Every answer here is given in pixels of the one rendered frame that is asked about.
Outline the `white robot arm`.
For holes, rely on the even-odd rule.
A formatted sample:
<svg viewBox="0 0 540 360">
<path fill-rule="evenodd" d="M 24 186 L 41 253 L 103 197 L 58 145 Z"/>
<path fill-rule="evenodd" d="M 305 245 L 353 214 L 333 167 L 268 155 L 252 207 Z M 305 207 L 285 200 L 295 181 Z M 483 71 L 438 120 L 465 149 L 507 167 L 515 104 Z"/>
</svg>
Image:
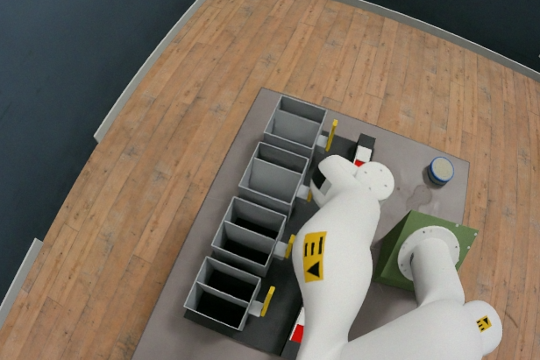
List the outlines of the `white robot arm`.
<svg viewBox="0 0 540 360">
<path fill-rule="evenodd" d="M 415 231 L 398 253 L 417 308 L 348 342 L 372 277 L 369 247 L 380 207 L 393 189 L 393 175 L 377 162 L 357 167 L 331 155 L 313 172 L 310 191 L 320 210 L 292 247 L 304 305 L 295 360 L 481 360 L 499 345 L 499 315 L 485 301 L 465 303 L 458 240 L 439 226 Z"/>
</svg>

